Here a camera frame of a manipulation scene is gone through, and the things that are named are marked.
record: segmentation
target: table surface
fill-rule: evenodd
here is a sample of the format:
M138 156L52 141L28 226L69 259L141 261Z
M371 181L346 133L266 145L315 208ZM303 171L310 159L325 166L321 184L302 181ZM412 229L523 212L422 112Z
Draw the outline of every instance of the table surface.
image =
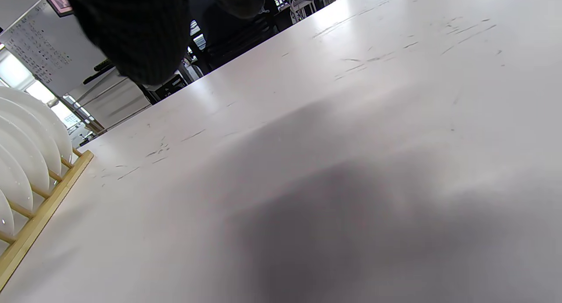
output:
M336 1L88 144L0 301L560 301L560 1Z

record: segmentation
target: stacked plates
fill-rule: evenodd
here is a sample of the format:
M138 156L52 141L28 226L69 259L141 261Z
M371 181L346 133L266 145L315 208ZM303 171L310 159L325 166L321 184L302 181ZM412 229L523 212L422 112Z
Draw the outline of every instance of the stacked plates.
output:
M0 87L0 231L14 235L10 203L32 211L32 187L48 192L49 171L61 175L61 158L71 161L72 145L54 112L27 93Z

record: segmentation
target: person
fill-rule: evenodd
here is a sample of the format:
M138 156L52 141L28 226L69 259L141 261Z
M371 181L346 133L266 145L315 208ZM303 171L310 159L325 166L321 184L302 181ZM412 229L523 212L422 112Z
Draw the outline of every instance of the person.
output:
M85 35L122 75L157 85L185 54L192 18L189 0L68 0ZM255 17L264 0L215 0L241 19Z

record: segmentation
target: chair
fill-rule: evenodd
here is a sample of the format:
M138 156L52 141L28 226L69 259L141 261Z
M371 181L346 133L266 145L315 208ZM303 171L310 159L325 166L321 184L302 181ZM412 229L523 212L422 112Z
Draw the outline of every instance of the chair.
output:
M271 10L251 20L234 17L221 9L213 0L190 0L191 14L205 37L205 47L199 47L192 37L189 48L193 51L203 73L221 67L244 54L277 33Z

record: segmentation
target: wooden dish rack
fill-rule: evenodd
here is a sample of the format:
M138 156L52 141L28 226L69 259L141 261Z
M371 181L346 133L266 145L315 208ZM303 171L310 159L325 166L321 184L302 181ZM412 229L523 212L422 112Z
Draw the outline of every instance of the wooden dish rack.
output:
M16 236L0 232L0 240L9 244L8 248L0 256L0 292L4 289L4 286L8 283L18 265L44 229L50 217L53 216L53 213L66 197L70 188L76 183L78 177L94 157L91 151L80 153L73 148L72 152L78 156L74 164L61 157L62 164L68 168L64 176L60 177L49 170L49 176L57 182L51 193L41 191L33 185L31 186L32 191L45 199L34 213L20 207L16 203L8 201L12 210L28 218L28 221Z

